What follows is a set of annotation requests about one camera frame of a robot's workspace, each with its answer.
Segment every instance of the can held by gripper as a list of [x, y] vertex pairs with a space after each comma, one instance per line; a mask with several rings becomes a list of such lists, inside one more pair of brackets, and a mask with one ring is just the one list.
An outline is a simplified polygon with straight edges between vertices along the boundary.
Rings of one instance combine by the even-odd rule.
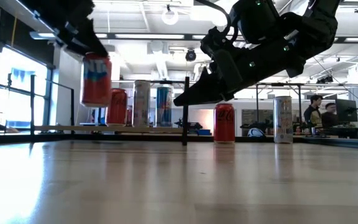
[[155, 120], [157, 127], [172, 127], [172, 89], [157, 88]]
[[134, 83], [133, 127], [149, 127], [150, 82], [136, 80]]
[[292, 143], [292, 98], [277, 96], [273, 101], [273, 125], [275, 143]]
[[107, 107], [111, 89], [110, 58], [88, 53], [83, 59], [81, 103], [88, 107]]

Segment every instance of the computer monitor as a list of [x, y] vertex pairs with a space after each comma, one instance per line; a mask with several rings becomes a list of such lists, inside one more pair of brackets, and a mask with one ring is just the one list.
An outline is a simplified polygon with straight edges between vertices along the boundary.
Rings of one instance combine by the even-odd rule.
[[335, 100], [339, 123], [358, 122], [356, 102], [353, 100]]

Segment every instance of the coca-cola can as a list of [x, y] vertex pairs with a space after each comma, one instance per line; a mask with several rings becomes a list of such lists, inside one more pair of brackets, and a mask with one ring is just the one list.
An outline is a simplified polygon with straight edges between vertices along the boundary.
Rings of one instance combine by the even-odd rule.
[[106, 110], [106, 124], [123, 126], [127, 112], [127, 93], [123, 89], [112, 88], [110, 95], [109, 106]]
[[215, 107], [214, 141], [234, 142], [236, 140], [234, 124], [234, 108], [229, 103], [221, 103]]

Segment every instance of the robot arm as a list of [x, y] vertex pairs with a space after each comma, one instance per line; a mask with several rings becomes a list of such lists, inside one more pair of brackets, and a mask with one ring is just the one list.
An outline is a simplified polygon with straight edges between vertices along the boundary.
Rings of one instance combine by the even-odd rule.
[[17, 1], [55, 34], [60, 47], [65, 46], [80, 55], [93, 52], [101, 57], [108, 56], [94, 33], [93, 21], [87, 18], [94, 8], [92, 0]]
[[[306, 60], [332, 46], [337, 30], [335, 13], [341, 1], [310, 0], [303, 16], [292, 12], [279, 16], [272, 0], [239, 0], [229, 15], [214, 7], [228, 17], [227, 27], [234, 27], [234, 37], [231, 40], [226, 38], [227, 27], [222, 32], [216, 27], [209, 30], [201, 41], [201, 49], [213, 60], [209, 65], [211, 73], [205, 68], [200, 79], [178, 96], [174, 104], [227, 101], [243, 88], [283, 70], [290, 77], [302, 74]], [[294, 30], [297, 35], [286, 39]], [[258, 46], [253, 49], [234, 47], [232, 43], [238, 31], [246, 42]]]

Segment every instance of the white wall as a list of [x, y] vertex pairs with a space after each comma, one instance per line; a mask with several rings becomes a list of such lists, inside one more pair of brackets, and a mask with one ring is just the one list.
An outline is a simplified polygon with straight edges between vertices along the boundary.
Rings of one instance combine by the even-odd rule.
[[[53, 79], [59, 84], [74, 89], [74, 122], [79, 125], [80, 122], [86, 122], [88, 117], [88, 108], [80, 103], [81, 94], [81, 73], [82, 61], [63, 49], [55, 49], [54, 60], [56, 70]], [[71, 121], [71, 98], [70, 90], [52, 85], [52, 103], [50, 124], [70, 125]]]

